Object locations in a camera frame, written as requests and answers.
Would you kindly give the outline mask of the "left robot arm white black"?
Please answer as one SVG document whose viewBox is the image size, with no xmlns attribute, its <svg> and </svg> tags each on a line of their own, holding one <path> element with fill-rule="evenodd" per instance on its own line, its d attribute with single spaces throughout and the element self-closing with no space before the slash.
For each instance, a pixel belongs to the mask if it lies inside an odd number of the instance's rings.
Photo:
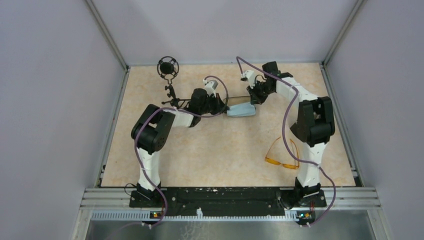
<svg viewBox="0 0 424 240">
<path fill-rule="evenodd" d="M 140 165 L 136 190 L 147 206 L 154 207 L 160 202 L 161 194 L 157 190 L 161 184 L 159 157 L 172 128 L 193 128 L 202 116 L 220 115 L 228 109 L 227 100 L 223 101 L 218 93 L 203 88 L 194 89 L 190 100 L 183 107 L 161 108 L 155 104 L 146 107 L 130 135 Z"/>
</svg>

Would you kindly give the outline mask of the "light blue cleaning cloth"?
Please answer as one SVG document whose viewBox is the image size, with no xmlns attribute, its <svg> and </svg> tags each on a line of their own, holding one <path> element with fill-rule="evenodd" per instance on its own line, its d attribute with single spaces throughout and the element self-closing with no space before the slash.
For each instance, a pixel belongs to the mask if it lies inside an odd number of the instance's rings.
<svg viewBox="0 0 424 240">
<path fill-rule="evenodd" d="M 228 117 L 249 117 L 256 114 L 256 107 L 250 102 L 235 104 L 226 112 Z"/>
</svg>

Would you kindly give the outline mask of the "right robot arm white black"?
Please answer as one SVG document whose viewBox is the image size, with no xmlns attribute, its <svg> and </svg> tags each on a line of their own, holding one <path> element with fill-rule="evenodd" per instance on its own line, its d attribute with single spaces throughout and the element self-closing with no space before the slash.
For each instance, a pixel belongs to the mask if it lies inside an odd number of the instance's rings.
<svg viewBox="0 0 424 240">
<path fill-rule="evenodd" d="M 311 204 L 325 204 L 321 190 L 320 175 L 325 148 L 335 133 L 335 120 L 332 99 L 317 96 L 298 83 L 289 72 L 281 72 L 275 61 L 262 66 L 263 81 L 257 80 L 252 71 L 245 71 L 242 78 L 247 80 L 247 91 L 253 105 L 261 105 L 271 94 L 285 97 L 289 103 L 283 117 L 286 124 L 291 107 L 296 107 L 297 117 L 290 126 L 293 136 L 302 146 L 301 156 L 294 159 L 299 163 L 294 189 L 283 198 L 282 204 L 291 207 L 308 207 Z"/>
</svg>

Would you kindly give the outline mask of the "black glasses case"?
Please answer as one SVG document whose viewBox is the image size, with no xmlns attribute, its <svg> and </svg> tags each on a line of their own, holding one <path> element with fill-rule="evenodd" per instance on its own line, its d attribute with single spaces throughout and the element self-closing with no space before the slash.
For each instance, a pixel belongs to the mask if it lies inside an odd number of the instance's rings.
<svg viewBox="0 0 424 240">
<path fill-rule="evenodd" d="M 227 110 L 223 111 L 223 114 L 227 114 L 227 111 L 230 106 L 250 102 L 250 97 L 249 96 L 232 96 L 229 98 L 224 98 L 222 101 L 224 104 L 227 103 Z"/>
</svg>

